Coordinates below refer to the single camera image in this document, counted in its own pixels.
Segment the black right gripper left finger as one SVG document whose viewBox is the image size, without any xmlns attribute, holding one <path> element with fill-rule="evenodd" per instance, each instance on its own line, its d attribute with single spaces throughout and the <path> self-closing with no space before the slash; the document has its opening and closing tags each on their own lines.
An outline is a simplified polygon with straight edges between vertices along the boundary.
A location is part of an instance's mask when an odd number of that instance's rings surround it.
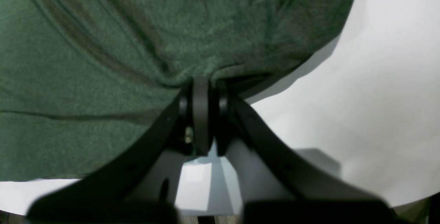
<svg viewBox="0 0 440 224">
<path fill-rule="evenodd" d="M 187 157 L 210 150 L 210 83 L 190 80 L 151 127 L 101 169 L 36 200 L 27 224 L 178 224 Z"/>
</svg>

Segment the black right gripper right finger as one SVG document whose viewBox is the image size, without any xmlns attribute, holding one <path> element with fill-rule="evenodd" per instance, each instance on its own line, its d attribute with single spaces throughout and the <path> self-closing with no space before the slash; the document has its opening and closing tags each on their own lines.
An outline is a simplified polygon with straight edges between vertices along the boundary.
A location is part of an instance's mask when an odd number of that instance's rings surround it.
<svg viewBox="0 0 440 224">
<path fill-rule="evenodd" d="M 242 224 L 394 224 L 379 197 L 318 169 L 286 146 L 225 82 L 216 85 L 220 156 L 236 171 Z"/>
</svg>

